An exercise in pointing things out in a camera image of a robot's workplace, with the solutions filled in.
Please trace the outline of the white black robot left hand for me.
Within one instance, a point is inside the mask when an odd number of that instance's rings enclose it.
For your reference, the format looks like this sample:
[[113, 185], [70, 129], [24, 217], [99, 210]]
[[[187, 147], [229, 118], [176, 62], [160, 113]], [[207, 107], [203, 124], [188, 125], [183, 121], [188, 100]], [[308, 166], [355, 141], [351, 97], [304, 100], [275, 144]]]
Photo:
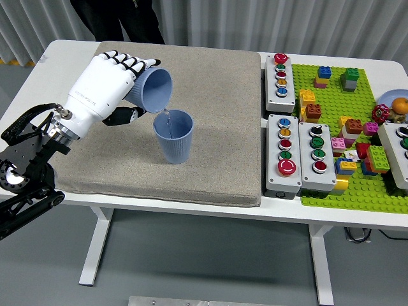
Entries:
[[116, 50], [94, 56], [68, 93], [64, 108], [71, 118], [59, 122], [77, 138], [85, 137], [94, 123], [113, 113], [144, 71], [160, 63]]

